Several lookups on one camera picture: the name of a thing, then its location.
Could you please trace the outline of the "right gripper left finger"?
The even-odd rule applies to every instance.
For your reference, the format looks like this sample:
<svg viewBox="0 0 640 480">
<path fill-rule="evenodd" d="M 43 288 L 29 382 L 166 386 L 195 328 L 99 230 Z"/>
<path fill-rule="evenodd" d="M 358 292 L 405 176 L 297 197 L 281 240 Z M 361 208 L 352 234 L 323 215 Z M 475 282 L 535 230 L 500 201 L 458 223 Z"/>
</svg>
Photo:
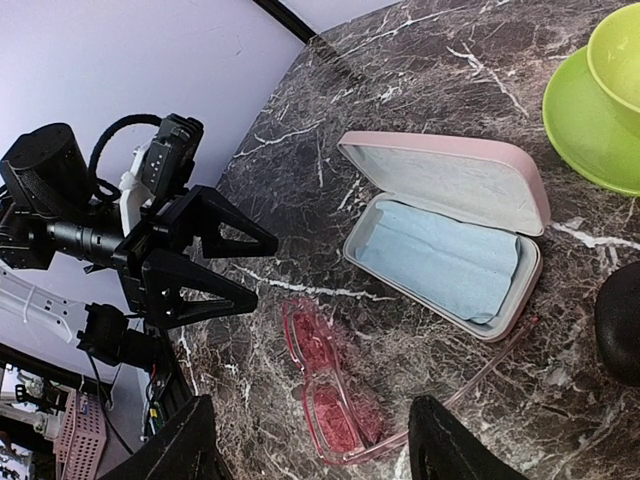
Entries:
<svg viewBox="0 0 640 480">
<path fill-rule="evenodd" d="M 219 479 L 213 403 L 192 397 L 145 445 L 102 479 Z"/>
</svg>

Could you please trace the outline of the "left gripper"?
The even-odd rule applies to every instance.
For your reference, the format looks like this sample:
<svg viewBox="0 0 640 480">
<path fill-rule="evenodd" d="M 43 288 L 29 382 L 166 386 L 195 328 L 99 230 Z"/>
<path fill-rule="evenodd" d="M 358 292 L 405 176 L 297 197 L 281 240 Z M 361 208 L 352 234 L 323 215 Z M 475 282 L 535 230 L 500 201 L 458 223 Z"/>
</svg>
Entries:
<svg viewBox="0 0 640 480">
<path fill-rule="evenodd" d="M 215 188 L 197 185 L 145 215 L 112 254 L 129 309 L 160 329 L 253 312 L 257 295 L 192 262 L 184 250 L 200 239 L 206 259 L 273 256 L 278 239 Z"/>
</svg>

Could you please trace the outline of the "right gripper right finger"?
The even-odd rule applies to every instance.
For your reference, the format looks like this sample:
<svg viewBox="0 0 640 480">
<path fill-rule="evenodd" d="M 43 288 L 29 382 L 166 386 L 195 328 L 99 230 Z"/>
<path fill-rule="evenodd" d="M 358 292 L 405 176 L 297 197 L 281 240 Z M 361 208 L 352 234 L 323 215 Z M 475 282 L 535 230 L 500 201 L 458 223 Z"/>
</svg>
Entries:
<svg viewBox="0 0 640 480">
<path fill-rule="evenodd" d="M 414 479 L 522 479 L 524 476 L 491 453 L 436 398 L 413 400 L 408 422 L 411 475 Z"/>
</svg>

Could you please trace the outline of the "pink sunglasses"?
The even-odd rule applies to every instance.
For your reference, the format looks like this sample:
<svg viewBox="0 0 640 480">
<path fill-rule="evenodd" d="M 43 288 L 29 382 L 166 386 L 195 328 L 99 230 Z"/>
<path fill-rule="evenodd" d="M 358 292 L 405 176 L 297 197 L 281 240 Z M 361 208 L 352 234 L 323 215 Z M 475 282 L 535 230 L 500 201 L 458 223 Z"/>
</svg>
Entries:
<svg viewBox="0 0 640 480">
<path fill-rule="evenodd" d="M 431 395 L 453 414 L 537 323 L 529 320 L 485 365 L 473 365 L 449 359 L 436 341 L 425 350 L 404 343 L 398 354 L 389 348 L 360 350 L 329 324 L 314 301 L 285 302 L 286 341 L 303 377 L 301 403 L 317 454 L 328 464 L 347 466 L 409 448 L 415 398 Z"/>
</svg>

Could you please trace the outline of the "blue cleaning cloth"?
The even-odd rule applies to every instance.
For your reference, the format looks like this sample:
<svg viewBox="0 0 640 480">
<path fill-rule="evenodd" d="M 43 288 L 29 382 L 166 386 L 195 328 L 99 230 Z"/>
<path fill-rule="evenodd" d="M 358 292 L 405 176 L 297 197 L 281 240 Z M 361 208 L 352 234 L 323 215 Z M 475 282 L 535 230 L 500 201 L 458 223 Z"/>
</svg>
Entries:
<svg viewBox="0 0 640 480">
<path fill-rule="evenodd" d="M 355 253 L 363 266 L 464 321 L 486 324 L 498 314 L 520 261 L 516 235 L 396 201 L 376 211 Z"/>
</svg>

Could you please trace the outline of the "pink glasses case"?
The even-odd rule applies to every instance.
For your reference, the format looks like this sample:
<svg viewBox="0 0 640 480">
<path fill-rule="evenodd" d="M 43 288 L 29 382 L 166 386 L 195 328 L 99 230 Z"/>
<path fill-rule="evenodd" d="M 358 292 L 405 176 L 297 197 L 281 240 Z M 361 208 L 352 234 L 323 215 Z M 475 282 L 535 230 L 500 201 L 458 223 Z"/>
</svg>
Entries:
<svg viewBox="0 0 640 480">
<path fill-rule="evenodd" d="M 379 189 L 345 258 L 475 338 L 505 338 L 542 270 L 550 220 L 533 158 L 494 140 L 351 131 L 341 154 Z"/>
</svg>

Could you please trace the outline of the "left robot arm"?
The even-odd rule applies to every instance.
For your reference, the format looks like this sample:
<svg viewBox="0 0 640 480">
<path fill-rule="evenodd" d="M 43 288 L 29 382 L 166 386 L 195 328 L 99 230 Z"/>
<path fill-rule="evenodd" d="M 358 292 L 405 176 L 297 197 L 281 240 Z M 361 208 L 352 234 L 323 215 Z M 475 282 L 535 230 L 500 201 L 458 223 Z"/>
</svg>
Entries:
<svg viewBox="0 0 640 480">
<path fill-rule="evenodd" d="M 92 304 L 79 347 L 110 365 L 151 370 L 160 341 L 131 317 L 170 330 L 250 313 L 257 296 L 192 262 L 275 254 L 277 238 L 216 189 L 190 186 L 203 124 L 177 114 L 125 116 L 89 158 L 72 128 L 53 123 L 20 136 L 1 161 L 1 257 L 14 269 L 47 269 L 56 254 L 114 270 L 128 311 Z"/>
</svg>

